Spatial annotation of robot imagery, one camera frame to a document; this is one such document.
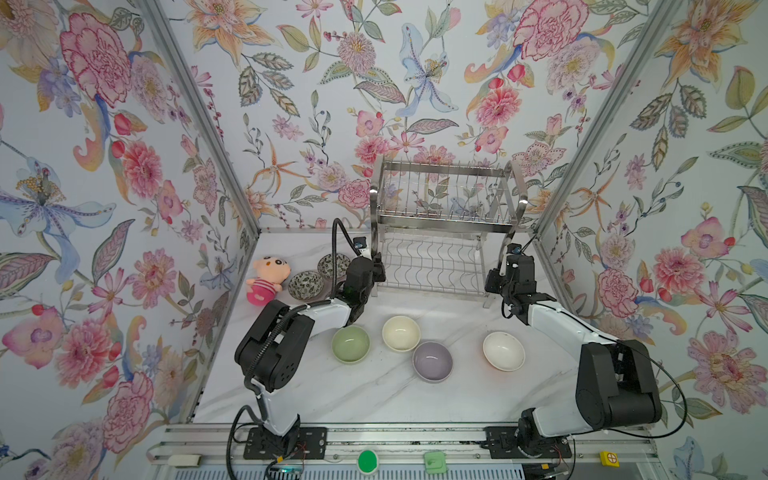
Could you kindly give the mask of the aluminium corner post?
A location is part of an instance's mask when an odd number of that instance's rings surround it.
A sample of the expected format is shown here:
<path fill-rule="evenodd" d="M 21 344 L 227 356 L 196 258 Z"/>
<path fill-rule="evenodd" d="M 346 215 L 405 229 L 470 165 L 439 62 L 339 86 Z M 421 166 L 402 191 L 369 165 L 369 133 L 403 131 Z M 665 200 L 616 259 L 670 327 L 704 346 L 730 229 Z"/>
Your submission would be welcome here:
<path fill-rule="evenodd" d="M 554 228 L 555 218 L 570 196 L 573 185 L 579 179 L 582 170 L 589 162 L 602 137 L 609 130 L 621 106 L 629 98 L 643 69 L 652 58 L 657 43 L 661 41 L 662 35 L 679 8 L 680 6 L 676 1 L 663 0 L 659 1 L 652 10 L 646 21 L 646 26 L 641 32 L 639 39 L 635 42 L 630 55 L 627 57 L 622 74 L 618 76 L 616 83 L 601 104 L 594 117 L 594 123 L 588 129 L 583 142 L 577 148 L 546 210 L 535 224 L 536 229 L 534 232 L 539 239 Z"/>
<path fill-rule="evenodd" d="M 161 52 L 169 58 L 170 70 L 176 78 L 182 97 L 189 104 L 190 116 L 198 127 L 200 135 L 212 153 L 214 162 L 224 177 L 224 183 L 230 190 L 231 197 L 246 230 L 257 238 L 260 234 L 258 222 L 237 179 L 224 142 L 216 130 L 214 120 L 207 113 L 203 97 L 175 39 L 170 21 L 165 16 L 158 1 L 138 0 L 137 5 L 142 15 L 148 18 L 147 22 L 150 30 L 154 39 L 159 44 Z"/>

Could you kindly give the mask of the purple bowl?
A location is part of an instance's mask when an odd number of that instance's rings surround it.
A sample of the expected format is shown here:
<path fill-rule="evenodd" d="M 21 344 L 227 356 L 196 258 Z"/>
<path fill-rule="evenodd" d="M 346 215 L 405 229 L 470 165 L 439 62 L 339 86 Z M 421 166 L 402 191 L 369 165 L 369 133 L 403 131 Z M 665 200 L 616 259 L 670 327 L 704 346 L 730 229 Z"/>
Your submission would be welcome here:
<path fill-rule="evenodd" d="M 454 361 L 445 345 L 436 341 L 425 341 L 413 351 L 412 366 L 422 380 L 439 383 L 451 375 Z"/>

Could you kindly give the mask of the stainless steel dish rack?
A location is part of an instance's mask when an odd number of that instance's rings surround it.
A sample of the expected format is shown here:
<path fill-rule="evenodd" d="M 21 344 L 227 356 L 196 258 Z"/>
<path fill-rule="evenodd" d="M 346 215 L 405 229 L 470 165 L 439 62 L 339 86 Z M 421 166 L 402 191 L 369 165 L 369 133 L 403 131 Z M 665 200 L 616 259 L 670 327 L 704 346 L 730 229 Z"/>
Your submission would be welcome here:
<path fill-rule="evenodd" d="M 383 287 L 490 301 L 485 251 L 491 234 L 508 245 L 528 205 L 521 167 L 382 159 L 370 189 L 372 252 Z"/>

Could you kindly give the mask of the orange white bowl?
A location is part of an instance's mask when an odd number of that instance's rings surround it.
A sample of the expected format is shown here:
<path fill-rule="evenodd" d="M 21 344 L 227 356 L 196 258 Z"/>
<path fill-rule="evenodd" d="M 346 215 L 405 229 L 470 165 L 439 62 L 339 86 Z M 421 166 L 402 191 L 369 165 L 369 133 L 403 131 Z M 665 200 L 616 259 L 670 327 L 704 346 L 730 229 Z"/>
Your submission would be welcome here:
<path fill-rule="evenodd" d="M 489 333 L 483 340 L 482 352 L 486 361 L 502 372 L 514 372 L 521 369 L 526 360 L 522 343 L 507 332 Z"/>

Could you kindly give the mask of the pink plush doll toy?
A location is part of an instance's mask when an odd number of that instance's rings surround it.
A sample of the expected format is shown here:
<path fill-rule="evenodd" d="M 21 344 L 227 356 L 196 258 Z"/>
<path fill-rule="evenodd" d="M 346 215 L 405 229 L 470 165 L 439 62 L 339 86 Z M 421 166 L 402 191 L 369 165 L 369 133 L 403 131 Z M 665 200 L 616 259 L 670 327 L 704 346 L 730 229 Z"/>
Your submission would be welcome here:
<path fill-rule="evenodd" d="M 245 281 L 246 298 L 250 304 L 262 307 L 283 290 L 282 284 L 290 276 L 291 267 L 287 261 L 273 256 L 255 260 L 252 267 L 255 276 Z"/>

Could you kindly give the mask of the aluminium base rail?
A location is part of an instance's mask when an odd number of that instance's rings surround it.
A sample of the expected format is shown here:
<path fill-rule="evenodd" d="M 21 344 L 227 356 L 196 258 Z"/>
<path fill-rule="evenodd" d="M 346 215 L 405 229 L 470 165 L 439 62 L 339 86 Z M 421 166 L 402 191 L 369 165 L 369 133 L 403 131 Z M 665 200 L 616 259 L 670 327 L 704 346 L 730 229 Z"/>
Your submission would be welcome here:
<path fill-rule="evenodd" d="M 615 433 L 564 440 L 536 458 L 503 453 L 482 423 L 331 423 L 317 440 L 303 442 L 281 462 L 251 458 L 248 431 L 229 433 L 224 424 L 168 427 L 147 457 L 155 479 L 665 479 L 655 444 Z M 363 475 L 357 458 L 373 450 L 380 461 Z M 446 454 L 448 471 L 428 475 L 423 456 Z M 620 467 L 603 466 L 601 451 L 614 452 Z M 198 468 L 167 464 L 174 454 L 199 454 Z"/>

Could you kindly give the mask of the light green square button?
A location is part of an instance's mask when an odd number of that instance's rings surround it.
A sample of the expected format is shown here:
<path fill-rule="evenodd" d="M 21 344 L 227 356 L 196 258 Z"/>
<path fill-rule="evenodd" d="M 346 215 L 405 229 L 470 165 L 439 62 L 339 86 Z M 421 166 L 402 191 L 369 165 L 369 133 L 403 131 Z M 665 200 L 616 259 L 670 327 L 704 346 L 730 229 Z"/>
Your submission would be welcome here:
<path fill-rule="evenodd" d="M 446 454 L 442 451 L 426 452 L 423 460 L 428 475 L 442 475 L 448 471 Z"/>

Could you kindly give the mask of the green bowl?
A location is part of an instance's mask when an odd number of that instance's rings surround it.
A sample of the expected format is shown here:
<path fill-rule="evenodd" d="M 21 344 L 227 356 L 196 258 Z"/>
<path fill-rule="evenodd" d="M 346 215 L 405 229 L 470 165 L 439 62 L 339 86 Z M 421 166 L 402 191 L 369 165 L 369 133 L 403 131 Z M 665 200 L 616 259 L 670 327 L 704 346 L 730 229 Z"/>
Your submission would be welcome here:
<path fill-rule="evenodd" d="M 368 332 L 359 326 L 351 325 L 339 329 L 332 338 L 333 356 L 343 364 L 356 364 L 366 358 L 371 348 Z"/>

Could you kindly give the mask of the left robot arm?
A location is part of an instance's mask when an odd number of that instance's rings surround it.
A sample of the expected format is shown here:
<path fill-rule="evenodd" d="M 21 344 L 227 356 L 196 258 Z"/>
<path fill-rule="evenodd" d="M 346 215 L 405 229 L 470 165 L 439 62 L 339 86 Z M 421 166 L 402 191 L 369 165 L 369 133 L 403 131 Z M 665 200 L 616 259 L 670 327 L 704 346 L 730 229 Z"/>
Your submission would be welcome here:
<path fill-rule="evenodd" d="M 256 397 L 266 430 L 284 437 L 300 424 L 299 413 L 279 400 L 276 392 L 298 370 L 309 340 L 332 330 L 349 330 L 363 314 L 374 285 L 386 280 L 382 256 L 372 253 L 354 258 L 334 296 L 291 307 L 272 300 L 263 307 L 235 350 L 244 387 Z"/>

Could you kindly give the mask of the cream bowl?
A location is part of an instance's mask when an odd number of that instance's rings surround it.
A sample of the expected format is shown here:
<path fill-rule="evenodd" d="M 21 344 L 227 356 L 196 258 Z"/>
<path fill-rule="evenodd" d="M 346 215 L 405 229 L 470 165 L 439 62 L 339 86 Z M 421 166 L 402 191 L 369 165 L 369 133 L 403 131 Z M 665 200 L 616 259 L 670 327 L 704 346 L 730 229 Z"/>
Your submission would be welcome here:
<path fill-rule="evenodd" d="M 419 345 L 421 329 L 416 321 L 408 316 L 393 316 L 382 327 L 382 339 L 394 352 L 409 352 Z"/>

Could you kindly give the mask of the yellow emergency switch box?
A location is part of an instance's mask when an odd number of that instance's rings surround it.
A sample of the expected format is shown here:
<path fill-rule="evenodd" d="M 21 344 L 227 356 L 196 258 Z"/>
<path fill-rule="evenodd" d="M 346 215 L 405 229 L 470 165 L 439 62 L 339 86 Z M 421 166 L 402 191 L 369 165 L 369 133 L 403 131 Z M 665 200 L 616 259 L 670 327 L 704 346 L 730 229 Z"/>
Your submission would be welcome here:
<path fill-rule="evenodd" d="M 600 462 L 603 466 L 619 468 L 620 462 L 618 456 L 614 452 L 601 451 L 599 453 Z"/>

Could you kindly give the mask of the patterned bowl near doll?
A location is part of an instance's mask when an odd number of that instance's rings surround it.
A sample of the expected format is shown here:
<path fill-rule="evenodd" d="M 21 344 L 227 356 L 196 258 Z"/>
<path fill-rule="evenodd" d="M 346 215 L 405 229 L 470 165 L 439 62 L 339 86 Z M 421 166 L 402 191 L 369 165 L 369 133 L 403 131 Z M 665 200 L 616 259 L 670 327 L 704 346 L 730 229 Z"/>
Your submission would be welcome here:
<path fill-rule="evenodd" d="M 289 295 L 298 301 L 308 301 L 319 297 L 326 285 L 325 278 L 316 270 L 296 273 L 288 283 Z"/>

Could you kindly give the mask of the green round button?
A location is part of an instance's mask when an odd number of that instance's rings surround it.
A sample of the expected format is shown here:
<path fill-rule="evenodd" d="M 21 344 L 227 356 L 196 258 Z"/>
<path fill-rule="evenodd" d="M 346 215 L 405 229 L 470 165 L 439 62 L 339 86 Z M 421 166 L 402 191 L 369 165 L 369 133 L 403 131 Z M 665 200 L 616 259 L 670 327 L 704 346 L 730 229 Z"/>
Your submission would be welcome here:
<path fill-rule="evenodd" d="M 380 461 L 373 450 L 363 450 L 357 458 L 357 468 L 363 475 L 373 475 L 379 469 Z"/>

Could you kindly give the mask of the patterned bowl far back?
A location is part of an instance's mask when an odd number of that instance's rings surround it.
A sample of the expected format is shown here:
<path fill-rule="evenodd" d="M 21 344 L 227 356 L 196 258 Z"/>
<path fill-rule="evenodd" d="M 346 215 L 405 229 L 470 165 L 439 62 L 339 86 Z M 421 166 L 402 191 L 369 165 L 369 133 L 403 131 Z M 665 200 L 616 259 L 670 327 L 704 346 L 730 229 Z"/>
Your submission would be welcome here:
<path fill-rule="evenodd" d="M 317 264 L 318 273 L 326 280 L 333 279 L 333 267 L 336 267 L 336 279 L 346 276 L 347 269 L 351 264 L 351 258 L 345 254 L 337 253 L 333 258 L 331 253 L 324 255 Z"/>

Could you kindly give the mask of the white plug on rail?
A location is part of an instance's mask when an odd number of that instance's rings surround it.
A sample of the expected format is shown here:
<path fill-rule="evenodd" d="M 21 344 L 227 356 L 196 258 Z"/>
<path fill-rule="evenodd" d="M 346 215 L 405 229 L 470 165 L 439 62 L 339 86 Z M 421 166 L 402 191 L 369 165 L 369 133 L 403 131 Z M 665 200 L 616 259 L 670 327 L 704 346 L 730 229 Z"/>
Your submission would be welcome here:
<path fill-rule="evenodd" d="M 167 464 L 175 468 L 198 468 L 201 462 L 199 454 L 174 454 L 167 459 Z"/>

